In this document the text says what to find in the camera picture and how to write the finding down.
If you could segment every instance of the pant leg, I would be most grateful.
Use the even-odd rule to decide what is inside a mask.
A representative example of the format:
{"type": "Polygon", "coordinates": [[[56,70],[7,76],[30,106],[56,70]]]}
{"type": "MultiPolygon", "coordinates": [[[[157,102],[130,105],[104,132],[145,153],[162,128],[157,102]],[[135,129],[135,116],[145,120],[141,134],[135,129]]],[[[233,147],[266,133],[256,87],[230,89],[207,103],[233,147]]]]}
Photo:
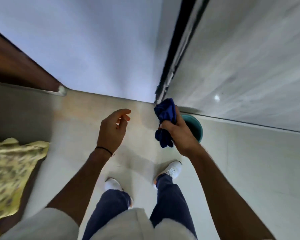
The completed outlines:
{"type": "Polygon", "coordinates": [[[82,240],[89,240],[112,218],[125,210],[128,210],[129,205],[130,196],[128,193],[117,189],[109,189],[105,191],[88,221],[82,240]]]}
{"type": "Polygon", "coordinates": [[[156,227],[164,218],[169,218],[184,225],[197,238],[186,200],[179,186],[173,184],[172,177],[167,174],[159,175],[156,186],[158,188],[157,204],[150,217],[153,227],[156,227]]]}

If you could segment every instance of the person's left arm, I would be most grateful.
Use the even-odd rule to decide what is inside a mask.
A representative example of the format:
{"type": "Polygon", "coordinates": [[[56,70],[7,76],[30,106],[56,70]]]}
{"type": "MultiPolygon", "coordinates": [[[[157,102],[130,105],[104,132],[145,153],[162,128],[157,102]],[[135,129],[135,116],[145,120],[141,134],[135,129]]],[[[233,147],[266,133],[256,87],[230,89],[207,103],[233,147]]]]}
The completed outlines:
{"type": "MultiPolygon", "coordinates": [[[[111,153],[118,149],[126,133],[127,121],[130,120],[126,114],[130,112],[129,109],[119,109],[101,122],[97,147],[104,147],[111,153]]],[[[105,149],[96,148],[46,208],[63,211],[80,226],[99,174],[110,157],[111,154],[105,149]]]]}

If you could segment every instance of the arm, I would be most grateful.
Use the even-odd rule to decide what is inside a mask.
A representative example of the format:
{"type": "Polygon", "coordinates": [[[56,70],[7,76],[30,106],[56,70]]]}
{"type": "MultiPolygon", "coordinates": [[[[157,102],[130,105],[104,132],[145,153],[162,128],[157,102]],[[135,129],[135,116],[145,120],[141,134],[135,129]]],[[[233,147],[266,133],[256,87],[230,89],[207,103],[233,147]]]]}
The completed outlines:
{"type": "Polygon", "coordinates": [[[169,131],[196,170],[220,239],[275,239],[192,135],[177,107],[176,112],[176,125],[164,121],[160,127],[169,131]]]}
{"type": "MultiPolygon", "coordinates": [[[[126,114],[130,112],[129,109],[119,109],[101,122],[97,147],[104,147],[112,153],[118,149],[126,133],[127,121],[130,120],[126,114]]],[[[110,157],[108,151],[95,149],[76,175],[48,203],[47,208],[63,211],[80,225],[99,174],[110,157]]]]}

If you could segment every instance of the person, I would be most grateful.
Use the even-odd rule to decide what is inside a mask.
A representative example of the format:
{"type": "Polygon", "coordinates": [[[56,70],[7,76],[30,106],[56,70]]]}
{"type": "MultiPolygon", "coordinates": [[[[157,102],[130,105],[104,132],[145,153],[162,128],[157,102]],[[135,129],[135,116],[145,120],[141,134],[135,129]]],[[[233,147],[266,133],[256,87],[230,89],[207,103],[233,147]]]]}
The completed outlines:
{"type": "MultiPolygon", "coordinates": [[[[120,146],[130,112],[119,109],[105,118],[101,122],[96,149],[76,175],[45,209],[19,222],[1,238],[77,239],[100,171],[120,146]]],[[[220,239],[274,239],[192,135],[177,107],[176,113],[176,125],[164,121],[160,128],[171,134],[177,150],[196,170],[220,239]]],[[[104,184],[106,191],[88,221],[83,240],[196,239],[187,203],[180,188],[172,182],[181,167],[179,161],[174,161],[154,178],[158,195],[150,219],[143,209],[129,209],[133,206],[131,196],[122,190],[118,181],[108,179],[104,184]]]]}

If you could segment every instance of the white shoe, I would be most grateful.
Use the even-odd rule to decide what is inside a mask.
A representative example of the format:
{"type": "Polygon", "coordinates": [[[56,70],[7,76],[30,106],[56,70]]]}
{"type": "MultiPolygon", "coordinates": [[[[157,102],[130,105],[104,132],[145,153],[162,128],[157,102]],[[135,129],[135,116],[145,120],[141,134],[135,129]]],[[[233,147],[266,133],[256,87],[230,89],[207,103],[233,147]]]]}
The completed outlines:
{"type": "MultiPolygon", "coordinates": [[[[121,185],[119,184],[119,182],[117,180],[115,180],[114,178],[112,178],[112,177],[108,178],[104,182],[104,190],[105,191],[107,191],[107,190],[120,190],[120,191],[124,191],[122,189],[121,185]]],[[[130,206],[128,208],[131,209],[132,207],[133,207],[133,199],[130,196],[130,206]]]]}
{"type": "Polygon", "coordinates": [[[180,161],[173,161],[172,163],[170,163],[168,165],[168,167],[162,171],[161,173],[159,173],[153,180],[153,186],[155,188],[157,188],[157,177],[161,174],[168,174],[170,177],[172,177],[172,179],[175,179],[176,177],[179,176],[180,172],[182,169],[182,163],[180,161]]]}

